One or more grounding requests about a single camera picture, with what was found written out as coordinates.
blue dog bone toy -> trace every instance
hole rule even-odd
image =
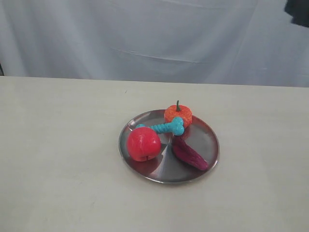
[[[136,128],[138,127],[145,127],[145,125],[138,124]],[[174,135],[180,136],[184,133],[183,119],[181,117],[175,117],[170,123],[154,125],[150,126],[150,128],[158,134],[172,132]]]

metal plate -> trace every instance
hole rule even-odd
[[[193,116],[193,123],[185,130],[185,141],[209,164],[200,171],[177,159],[171,150],[172,134],[160,134],[161,153],[156,158],[134,161],[126,149],[126,140],[138,124],[152,126],[164,123],[164,110],[153,110],[136,116],[123,128],[119,137],[119,150],[125,163],[139,175],[162,184],[181,184],[198,179],[209,173],[218,162],[219,143],[212,129],[201,119]]]

white curtain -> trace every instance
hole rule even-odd
[[[5,75],[309,87],[286,0],[0,0]]]

green stem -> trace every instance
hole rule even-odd
[[[181,108],[179,107],[179,100],[177,101],[177,104],[176,104],[176,111],[181,111]]]

toy pumpkin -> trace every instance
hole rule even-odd
[[[164,120],[169,123],[174,117],[181,117],[183,119],[183,127],[186,128],[192,123],[192,112],[184,105],[179,105],[177,101],[176,105],[171,105],[164,112]]]

